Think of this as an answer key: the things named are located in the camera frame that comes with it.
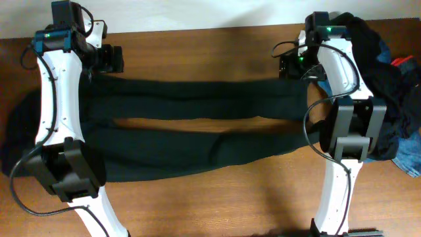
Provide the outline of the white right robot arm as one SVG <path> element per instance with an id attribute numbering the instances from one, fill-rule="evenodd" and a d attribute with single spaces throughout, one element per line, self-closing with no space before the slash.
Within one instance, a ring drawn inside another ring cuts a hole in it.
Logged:
<path id="1" fill-rule="evenodd" d="M 332 108 L 320 122 L 320 147 L 326 159 L 320 205 L 311 220 L 309 236 L 383 236 L 379 230 L 350 232 L 349 206 L 357 175 L 374 151 L 387 110 L 364 84 L 353 57 L 345 26 L 334 26 L 327 12 L 314 12 L 294 48 L 279 54 L 279 76 L 296 80 L 327 80 L 331 96 L 315 101 Z"/>

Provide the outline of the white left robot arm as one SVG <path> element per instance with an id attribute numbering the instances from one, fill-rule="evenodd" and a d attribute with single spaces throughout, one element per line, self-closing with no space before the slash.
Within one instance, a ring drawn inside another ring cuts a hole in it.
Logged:
<path id="1" fill-rule="evenodd" d="M 129 236 L 107 197 L 103 158 L 85 143 L 79 112 L 82 74 L 122 72 L 122 48 L 102 43 L 106 23 L 80 4 L 54 1 L 51 10 L 53 23 L 30 45 L 41 74 L 35 147 L 15 167 L 24 166 L 48 194 L 67 203 L 92 236 Z"/>

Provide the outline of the dark green trousers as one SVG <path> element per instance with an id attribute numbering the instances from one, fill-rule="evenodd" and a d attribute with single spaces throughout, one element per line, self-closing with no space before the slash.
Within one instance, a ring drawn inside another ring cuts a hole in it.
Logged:
<path id="1" fill-rule="evenodd" d="M 285 132 L 187 132 L 124 128 L 119 119 L 235 120 L 262 117 L 302 122 L 306 82 L 159 82 L 107 75 L 81 77 L 80 124 L 88 148 L 100 156 L 109 182 L 174 178 L 244 165 L 315 144 L 319 134 Z"/>

